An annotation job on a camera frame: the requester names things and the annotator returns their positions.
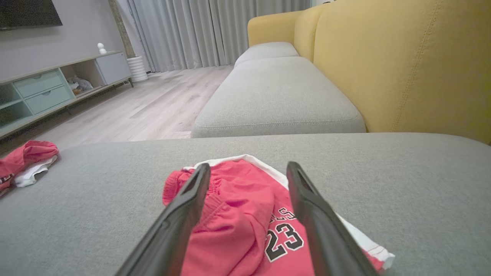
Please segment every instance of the gray seat cushion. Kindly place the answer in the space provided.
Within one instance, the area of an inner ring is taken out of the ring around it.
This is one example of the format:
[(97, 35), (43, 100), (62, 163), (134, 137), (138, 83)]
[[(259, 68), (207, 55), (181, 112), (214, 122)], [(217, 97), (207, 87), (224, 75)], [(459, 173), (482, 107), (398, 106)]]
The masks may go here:
[(279, 135), (107, 143), (60, 153), (0, 199), (2, 275), (112, 275), (164, 206), (165, 178), (251, 154), (297, 161), (346, 220), (396, 255), (388, 275), (489, 275), (491, 147), (438, 134)]
[(356, 107), (303, 57), (248, 61), (232, 70), (191, 136), (365, 132)]
[(297, 52), (297, 50), (295, 50), (295, 47), (293, 47), (293, 45), (288, 42), (262, 43), (251, 46), (249, 49), (247, 49), (235, 61), (235, 66), (248, 60), (285, 56), (299, 56), (299, 53)]

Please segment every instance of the tree trunk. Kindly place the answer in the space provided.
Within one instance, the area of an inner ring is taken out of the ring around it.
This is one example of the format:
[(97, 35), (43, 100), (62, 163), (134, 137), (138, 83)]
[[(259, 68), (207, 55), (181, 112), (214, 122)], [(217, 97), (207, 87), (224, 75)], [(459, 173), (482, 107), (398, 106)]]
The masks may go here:
[(130, 38), (128, 37), (128, 33), (126, 32), (126, 28), (124, 27), (123, 19), (121, 18), (121, 14), (119, 13), (116, 0), (109, 0), (109, 6), (111, 6), (112, 15), (116, 20), (116, 24), (118, 26), (121, 39), (123, 39), (123, 45), (126, 51), (126, 57), (127, 58), (136, 57), (135, 52), (133, 51), (133, 46), (131, 46)]

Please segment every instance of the red garment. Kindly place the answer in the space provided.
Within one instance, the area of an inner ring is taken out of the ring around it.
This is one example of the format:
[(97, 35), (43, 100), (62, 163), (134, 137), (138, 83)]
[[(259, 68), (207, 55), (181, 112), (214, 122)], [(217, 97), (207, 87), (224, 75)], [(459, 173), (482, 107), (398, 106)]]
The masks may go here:
[[(293, 214), (286, 177), (240, 157), (207, 163), (210, 186), (181, 275), (314, 275), (307, 234)], [(164, 187), (165, 205), (193, 172), (187, 167), (171, 173)], [(384, 262), (367, 255), (380, 270)]]
[(46, 141), (28, 141), (0, 160), (0, 191), (10, 186), (13, 176), (28, 165), (47, 159), (59, 152), (55, 144)]

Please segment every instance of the tv cabinet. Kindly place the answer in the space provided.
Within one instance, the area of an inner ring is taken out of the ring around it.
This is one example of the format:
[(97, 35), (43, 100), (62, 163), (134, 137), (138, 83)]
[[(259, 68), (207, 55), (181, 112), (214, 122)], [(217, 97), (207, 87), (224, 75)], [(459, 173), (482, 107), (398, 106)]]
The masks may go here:
[[(88, 80), (93, 89), (75, 95), (67, 79)], [(131, 82), (122, 52), (109, 52), (0, 80), (0, 138), (116, 84)]]

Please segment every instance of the white cabinet door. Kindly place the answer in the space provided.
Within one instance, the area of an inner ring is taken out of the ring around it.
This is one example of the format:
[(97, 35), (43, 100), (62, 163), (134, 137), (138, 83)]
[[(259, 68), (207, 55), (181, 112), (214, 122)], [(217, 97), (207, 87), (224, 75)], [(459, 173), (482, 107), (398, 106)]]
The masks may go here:
[(107, 85), (127, 79), (131, 76), (130, 68), (123, 53), (96, 58), (97, 67)]

